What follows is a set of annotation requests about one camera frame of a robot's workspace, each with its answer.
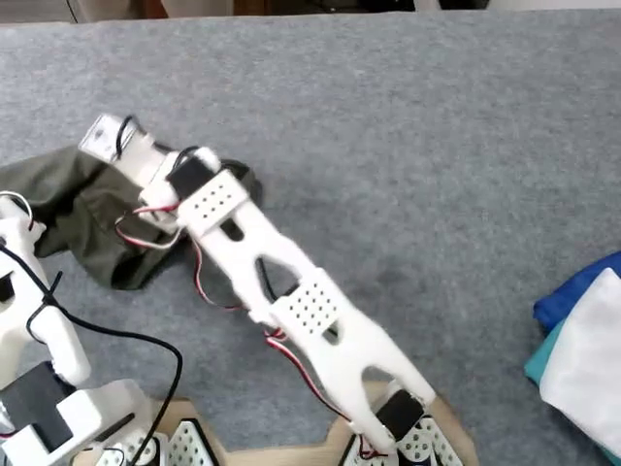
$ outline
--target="black wire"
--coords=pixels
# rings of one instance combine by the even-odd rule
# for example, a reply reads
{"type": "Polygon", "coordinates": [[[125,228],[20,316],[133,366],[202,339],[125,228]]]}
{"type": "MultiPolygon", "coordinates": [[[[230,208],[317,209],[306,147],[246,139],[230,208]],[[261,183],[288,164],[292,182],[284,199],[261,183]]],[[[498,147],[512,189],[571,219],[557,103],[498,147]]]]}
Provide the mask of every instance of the black wire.
{"type": "Polygon", "coordinates": [[[71,6],[71,2],[70,0],[65,0],[65,3],[67,4],[67,8],[69,8],[69,13],[71,13],[71,17],[74,19],[74,23],[78,24],[78,17],[76,17],[76,13],[74,12],[73,7],[71,6]]]}
{"type": "Polygon", "coordinates": [[[173,378],[173,381],[172,381],[171,386],[170,386],[170,388],[168,390],[166,398],[164,398],[164,402],[162,403],[162,406],[159,409],[159,412],[157,413],[157,416],[155,417],[155,420],[153,421],[153,424],[151,425],[150,429],[148,430],[147,435],[145,436],[145,439],[143,440],[142,444],[140,445],[140,447],[136,451],[136,454],[134,455],[134,458],[128,464],[128,466],[135,466],[135,464],[138,461],[138,459],[140,458],[141,454],[143,453],[143,451],[147,447],[148,442],[150,441],[150,439],[152,438],[153,434],[155,433],[155,429],[157,429],[157,426],[160,423],[160,421],[162,420],[162,417],[164,417],[164,414],[166,413],[166,410],[168,409],[168,406],[170,405],[170,403],[171,403],[171,401],[173,399],[173,396],[175,396],[175,392],[177,391],[177,386],[179,385],[179,381],[180,381],[180,378],[181,378],[181,371],[183,369],[183,355],[173,345],[171,345],[170,343],[165,342],[163,340],[160,340],[158,338],[151,337],[149,335],[143,335],[143,334],[140,334],[140,333],[126,332],[126,331],[123,331],[123,330],[114,330],[112,328],[102,327],[100,325],[96,325],[94,323],[87,322],[86,320],[82,320],[81,318],[78,318],[76,316],[71,315],[69,313],[69,311],[67,311],[65,308],[63,308],[60,305],[60,303],[58,303],[56,298],[51,294],[49,289],[46,288],[45,284],[41,281],[41,279],[39,279],[39,277],[37,277],[37,274],[34,273],[34,271],[30,268],[30,266],[28,264],[26,264],[26,262],[21,257],[19,257],[12,250],[9,250],[8,248],[6,248],[2,244],[0,244],[0,252],[4,253],[5,255],[8,255],[12,260],[14,260],[23,269],[23,271],[28,275],[28,277],[30,277],[30,280],[32,280],[32,282],[35,285],[37,285],[37,287],[44,293],[44,300],[45,300],[45,302],[47,304],[58,308],[58,310],[65,317],[67,317],[67,319],[69,319],[69,321],[73,322],[77,326],[85,328],[86,330],[90,330],[91,332],[101,333],[103,335],[110,335],[110,336],[119,337],[119,338],[131,338],[131,339],[134,339],[134,340],[139,340],[139,341],[143,341],[143,342],[152,343],[152,344],[157,345],[157,346],[159,346],[159,347],[161,347],[161,348],[163,348],[165,350],[170,351],[175,356],[175,358],[177,359],[177,368],[175,370],[175,377],[173,378]]]}
{"type": "Polygon", "coordinates": [[[175,159],[175,163],[173,164],[173,170],[175,170],[177,167],[179,167],[183,161],[190,156],[191,152],[194,152],[196,149],[198,149],[198,146],[190,146],[189,148],[185,148],[183,150],[181,150],[179,152],[179,155],[177,155],[177,158],[175,159]]]}
{"type": "Polygon", "coordinates": [[[123,154],[123,145],[122,145],[123,133],[125,132],[125,129],[127,129],[127,125],[132,120],[135,121],[137,125],[139,124],[138,119],[135,116],[128,115],[123,119],[120,126],[118,127],[118,132],[116,133],[116,142],[115,142],[116,158],[118,159],[120,159],[121,155],[123,154]]]}
{"type": "Polygon", "coordinates": [[[262,257],[259,257],[256,262],[257,262],[257,264],[259,266],[259,274],[261,274],[261,278],[263,279],[263,284],[265,285],[265,290],[270,295],[270,298],[272,299],[272,302],[277,301],[278,300],[278,296],[276,295],[276,292],[274,291],[274,288],[272,287],[272,283],[270,282],[270,277],[268,277],[268,271],[265,268],[265,261],[263,260],[262,257]]]}

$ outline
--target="dark green cloth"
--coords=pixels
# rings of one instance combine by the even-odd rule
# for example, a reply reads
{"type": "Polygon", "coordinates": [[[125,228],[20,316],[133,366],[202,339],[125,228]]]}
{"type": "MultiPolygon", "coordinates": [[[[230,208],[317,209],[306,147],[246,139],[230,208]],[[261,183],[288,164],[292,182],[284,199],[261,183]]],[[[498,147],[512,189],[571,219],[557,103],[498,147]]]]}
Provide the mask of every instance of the dark green cloth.
{"type": "MultiPolygon", "coordinates": [[[[243,163],[224,161],[255,200],[260,185],[243,163]]],[[[0,168],[0,186],[21,193],[35,218],[48,230],[35,252],[46,257],[70,250],[100,284],[119,289],[141,287],[170,250],[147,250],[125,243],[114,230],[124,213],[140,207],[140,188],[116,168],[76,147],[29,158],[0,168]]],[[[170,239],[157,228],[129,216],[123,231],[147,241],[170,239]]]]}

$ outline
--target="teal cloth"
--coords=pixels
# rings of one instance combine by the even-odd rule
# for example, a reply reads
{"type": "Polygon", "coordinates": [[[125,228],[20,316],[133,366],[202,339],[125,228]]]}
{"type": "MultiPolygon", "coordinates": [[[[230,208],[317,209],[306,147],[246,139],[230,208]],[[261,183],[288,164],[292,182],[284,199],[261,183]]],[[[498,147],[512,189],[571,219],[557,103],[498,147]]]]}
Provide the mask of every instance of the teal cloth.
{"type": "MultiPolygon", "coordinates": [[[[554,345],[561,334],[561,330],[563,329],[563,325],[565,324],[565,320],[561,320],[556,327],[549,333],[547,338],[543,341],[541,346],[535,351],[533,357],[531,357],[526,365],[524,366],[524,372],[526,373],[526,377],[528,377],[531,381],[539,386],[541,382],[541,377],[543,377],[543,373],[545,372],[545,366],[547,365],[547,361],[550,358],[550,354],[552,354],[552,350],[554,349],[554,345]]],[[[621,459],[617,458],[610,451],[605,449],[604,447],[600,447],[604,452],[605,456],[610,460],[612,464],[615,466],[621,466],[621,459]]]]}

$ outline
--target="gray fabric surface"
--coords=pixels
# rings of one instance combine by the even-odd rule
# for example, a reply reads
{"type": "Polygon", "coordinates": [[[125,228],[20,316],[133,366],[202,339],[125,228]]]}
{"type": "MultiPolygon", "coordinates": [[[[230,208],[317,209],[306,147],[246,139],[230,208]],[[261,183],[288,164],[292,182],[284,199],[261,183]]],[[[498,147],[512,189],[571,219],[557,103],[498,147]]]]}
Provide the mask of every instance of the gray fabric surface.
{"type": "MultiPolygon", "coordinates": [[[[74,143],[109,111],[248,162],[268,216],[447,397],[483,464],[606,464],[522,365],[535,299],[619,249],[620,50],[614,11],[2,28],[1,155],[74,143]]],[[[201,303],[189,251],[168,265],[112,292],[45,261],[77,315],[180,347],[180,395],[229,448],[319,441],[331,417],[289,363],[201,303]]],[[[92,383],[165,392],[168,355],[81,335],[92,383]]]]}

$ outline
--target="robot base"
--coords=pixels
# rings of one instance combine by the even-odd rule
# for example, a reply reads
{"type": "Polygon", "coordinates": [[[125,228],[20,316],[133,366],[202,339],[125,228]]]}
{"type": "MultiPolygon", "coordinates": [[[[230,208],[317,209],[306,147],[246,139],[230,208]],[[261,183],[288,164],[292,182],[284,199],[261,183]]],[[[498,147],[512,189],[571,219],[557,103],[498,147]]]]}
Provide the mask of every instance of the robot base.
{"type": "MultiPolygon", "coordinates": [[[[365,387],[371,397],[381,400],[386,390],[386,383],[368,382],[365,387]]],[[[448,405],[437,397],[432,403],[429,414],[437,423],[439,429],[450,443],[451,447],[464,466],[478,466],[478,459],[474,443],[468,433],[448,405]]],[[[351,430],[347,424],[338,419],[333,423],[326,441],[323,444],[308,445],[302,447],[281,447],[269,449],[251,449],[239,451],[227,451],[215,437],[209,425],[200,419],[192,403],[186,400],[174,401],[160,424],[160,431],[173,439],[175,433],[179,433],[180,423],[185,419],[198,419],[203,433],[207,438],[212,454],[219,466],[338,466],[344,457],[344,453],[351,443],[351,430]]],[[[75,466],[93,466],[97,463],[97,456],[91,452],[79,455],[74,462],[75,466]]],[[[366,466],[367,463],[357,463],[358,466],[366,466]]],[[[187,466],[194,465],[194,461],[188,462],[187,466]]]]}

